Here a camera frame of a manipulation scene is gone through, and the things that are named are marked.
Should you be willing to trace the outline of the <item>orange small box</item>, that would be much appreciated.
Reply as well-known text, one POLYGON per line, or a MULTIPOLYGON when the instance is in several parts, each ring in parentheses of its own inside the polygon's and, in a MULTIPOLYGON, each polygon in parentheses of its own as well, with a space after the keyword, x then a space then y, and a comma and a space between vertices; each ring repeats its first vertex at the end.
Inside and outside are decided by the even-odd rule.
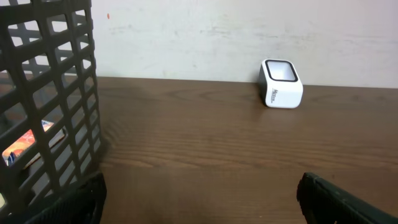
MULTIPOLYGON (((64 129, 58 131, 58 133, 49 141, 49 148, 53 148, 56 143, 61 141, 65 137, 64 129)), ((11 166, 16 159, 28 150, 35 143, 35 137, 32 130, 28 130, 22 135, 16 142, 11 144, 6 150, 2 152, 2 158, 7 166, 11 166)))

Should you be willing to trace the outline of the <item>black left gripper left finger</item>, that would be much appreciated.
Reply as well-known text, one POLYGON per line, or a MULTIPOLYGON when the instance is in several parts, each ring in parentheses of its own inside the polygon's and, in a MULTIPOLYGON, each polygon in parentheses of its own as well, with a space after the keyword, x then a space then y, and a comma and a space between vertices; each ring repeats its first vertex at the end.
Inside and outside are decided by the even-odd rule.
POLYGON ((95 172, 72 183, 59 194, 49 195, 27 210, 25 223, 88 223, 101 220, 107 195, 104 175, 95 172))

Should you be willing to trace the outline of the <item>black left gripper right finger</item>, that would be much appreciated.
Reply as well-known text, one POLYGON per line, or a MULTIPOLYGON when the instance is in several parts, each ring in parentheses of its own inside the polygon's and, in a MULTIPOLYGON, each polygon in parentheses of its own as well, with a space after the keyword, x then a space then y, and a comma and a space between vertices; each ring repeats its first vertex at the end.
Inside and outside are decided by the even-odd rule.
POLYGON ((311 224, 397 224, 397 217, 311 172, 304 173, 298 183, 297 201, 307 223, 311 224))

